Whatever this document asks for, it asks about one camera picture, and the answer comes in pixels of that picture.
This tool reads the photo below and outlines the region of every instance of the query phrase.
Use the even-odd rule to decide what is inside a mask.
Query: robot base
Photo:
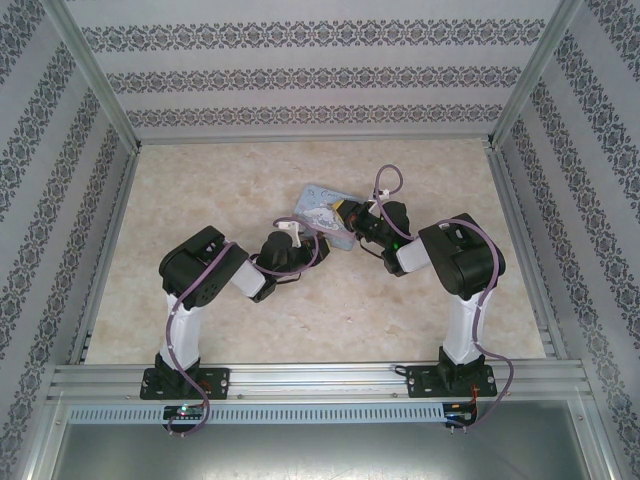
[[[498,389],[493,369],[484,364],[484,355],[466,365],[455,365],[440,347],[436,366],[396,367],[407,378],[410,398],[495,397]]]
[[[189,385],[177,370],[173,370],[156,355],[154,368],[147,368],[142,378],[142,400],[198,400],[200,394]],[[187,373],[207,394],[209,400],[226,400],[229,391],[228,368],[200,368],[200,360]]]

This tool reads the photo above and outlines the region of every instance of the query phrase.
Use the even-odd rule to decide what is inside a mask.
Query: wall
[[[640,478],[640,2],[578,10],[502,146],[623,478]]]
[[[143,141],[488,134],[558,0],[79,0]]]
[[[128,152],[42,6],[0,5],[0,478],[66,363]]]

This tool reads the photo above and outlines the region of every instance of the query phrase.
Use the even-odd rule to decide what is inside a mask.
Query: beige floor
[[[487,314],[485,346],[543,357],[481,142],[450,140],[144,147],[87,363],[153,362],[167,314],[158,264],[202,227],[257,252],[306,183],[366,197],[388,162],[405,175],[394,198],[407,203],[413,233],[468,212],[504,252],[507,272]],[[382,186],[396,182],[385,174]],[[225,288],[209,306],[200,351],[207,363],[435,359],[448,305],[430,268],[396,278],[359,248],[333,249],[302,281],[260,304]]]

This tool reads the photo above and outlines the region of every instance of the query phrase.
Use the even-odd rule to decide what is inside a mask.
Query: robotic arm
[[[484,355],[476,347],[473,325],[476,311],[480,309],[477,325],[480,343],[488,301],[493,294],[489,292],[483,304],[479,305],[494,269],[489,246],[471,228],[454,223],[432,225],[420,230],[413,241],[408,240],[398,234],[382,215],[372,214],[371,205],[372,201],[358,203],[345,200],[333,207],[345,228],[358,240],[365,239],[383,248],[380,257],[389,273],[399,277],[432,264],[442,286],[451,295],[449,329],[440,348],[437,369],[416,379],[417,384],[413,387],[416,396],[466,395],[471,386],[482,385],[483,381],[486,385],[491,377],[490,367],[485,367]],[[387,202],[384,209],[391,221],[408,236],[409,219],[404,204]],[[466,213],[452,220],[456,219],[477,226]],[[502,275],[505,271],[504,256],[496,250],[498,275]],[[495,387],[486,387],[481,388],[481,395],[496,394]]]
[[[227,283],[235,285],[243,295],[254,302],[261,302],[276,288],[279,276],[297,271],[309,265],[313,256],[313,239],[296,239],[285,232],[277,231],[269,235],[259,254],[253,260],[241,247],[233,244],[209,275],[186,296],[171,323],[171,347],[179,366],[194,381],[200,382],[207,372],[200,369],[198,338],[205,307],[220,293]],[[202,275],[221,254],[228,242],[225,236],[212,226],[198,232],[186,242],[169,252],[160,263],[162,287],[167,295],[168,312],[174,309],[178,298]],[[313,264],[316,266],[329,254],[327,240],[318,235],[318,253]],[[172,359],[165,337],[160,352],[156,355],[155,369],[145,373],[141,397],[161,392],[162,398],[189,398],[193,393],[191,385],[181,375]],[[211,388],[208,395],[215,397]]]

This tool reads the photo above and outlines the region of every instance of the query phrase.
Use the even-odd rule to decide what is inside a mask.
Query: cable clip
[[[296,248],[300,248],[302,245],[300,243],[300,224],[298,222],[278,222],[276,224],[280,230],[285,230],[289,232],[289,235],[293,237],[293,246]]]
[[[391,193],[389,192],[389,189],[385,188],[384,190],[381,190],[381,192],[382,193],[378,192],[378,198],[380,199],[380,201],[382,202],[384,200],[389,200],[389,198],[391,197]],[[369,207],[369,213],[371,213],[378,206],[378,202],[376,202],[376,197],[373,194],[369,198],[369,201],[371,202],[371,206]]]

